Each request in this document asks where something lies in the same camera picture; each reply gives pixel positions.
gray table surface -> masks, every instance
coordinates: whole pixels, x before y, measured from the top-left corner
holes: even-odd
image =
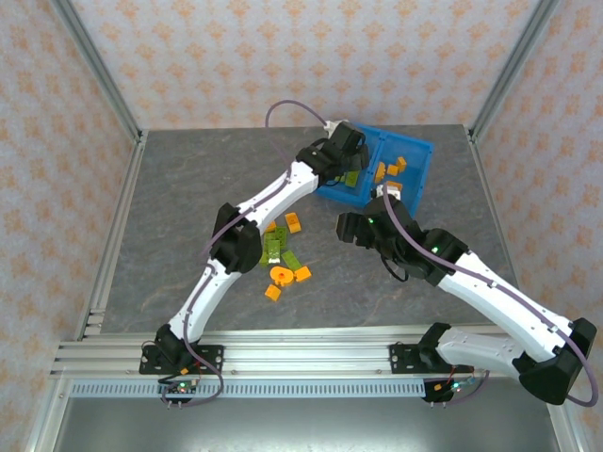
[[[432,164],[416,219],[461,238],[514,283],[461,125],[389,126],[430,141]],[[318,128],[273,129],[291,158],[322,137]],[[262,129],[152,131],[137,179],[102,332],[156,331],[183,305],[201,274],[200,251],[218,208],[259,192],[284,170]],[[375,251],[339,242],[337,215],[347,205],[309,195],[297,212],[293,250],[313,277],[264,296],[269,271],[257,266],[226,293],[207,331],[482,323],[480,313],[426,282],[394,280]],[[277,223],[285,225],[284,218]]]

wall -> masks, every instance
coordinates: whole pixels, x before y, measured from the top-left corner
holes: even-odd
[[[48,0],[3,0],[0,29],[0,449],[21,451],[132,145]]]
[[[603,327],[603,9],[564,1],[484,140],[486,177],[521,286]],[[603,384],[603,331],[590,360]],[[581,395],[590,397],[585,380]],[[579,411],[603,444],[603,402]]]
[[[137,122],[155,129],[261,126],[283,98],[331,119],[471,124],[537,4],[74,2]],[[293,107],[274,120],[316,123]]]

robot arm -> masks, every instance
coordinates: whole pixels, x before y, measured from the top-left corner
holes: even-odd
[[[410,276],[423,279],[469,303],[512,338],[468,334],[447,324],[435,324],[418,344],[421,362],[428,368],[447,363],[498,371],[518,379],[528,391],[545,402],[563,403],[582,363],[562,335],[569,337],[582,354],[588,356],[595,339],[595,326],[583,318],[570,322],[528,298],[500,278],[451,233],[441,229],[421,230],[399,200],[398,191],[392,188],[387,191],[393,193],[387,196],[399,225],[429,253],[418,252],[400,234],[387,212],[381,187],[364,214],[339,216],[339,239],[375,249],[382,258],[391,260]],[[428,257],[431,255],[466,271],[443,266]],[[488,282],[476,279],[472,274],[485,275]],[[509,292],[521,297],[532,309],[519,303]],[[548,326],[543,319],[554,327]]]
[[[159,351],[174,367],[190,365],[192,357],[186,343],[199,340],[228,288],[259,262],[261,235],[268,225],[327,181],[368,166],[364,134],[345,121],[328,122],[325,129],[328,137],[303,148],[276,181],[237,206],[226,203],[220,208],[210,258],[201,278],[184,306],[155,336]]]

blue bin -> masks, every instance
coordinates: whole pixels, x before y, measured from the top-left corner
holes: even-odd
[[[419,201],[423,196],[423,187],[427,181],[433,145],[420,139],[405,137],[363,124],[354,124],[367,136],[369,164],[360,172],[356,187],[348,187],[344,182],[336,186],[322,186],[317,193],[331,200],[344,202],[363,209],[370,201],[370,191],[377,186],[374,183],[375,171],[380,162],[395,165],[398,157],[406,160],[406,170],[398,176],[387,173],[380,182],[393,181],[402,184],[402,202],[412,217],[415,216]]]

yellow block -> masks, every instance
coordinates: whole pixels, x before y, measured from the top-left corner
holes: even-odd
[[[289,227],[289,232],[294,234],[302,230],[300,220],[295,212],[285,215],[286,225]]]
[[[310,273],[310,268],[307,266],[303,266],[299,270],[295,272],[295,281],[301,283],[302,281],[307,280],[312,277],[312,273]]]
[[[398,157],[397,165],[399,172],[404,172],[404,170],[406,170],[406,160],[404,159],[404,157]]]
[[[272,301],[278,301],[281,296],[281,289],[279,289],[276,285],[269,285],[268,289],[266,289],[265,295],[271,299]]]
[[[398,175],[398,167],[396,165],[388,166],[387,174],[389,174],[390,176],[397,176]]]
[[[377,167],[377,171],[375,172],[375,184],[378,184],[385,177],[385,163],[379,162],[379,166]]]

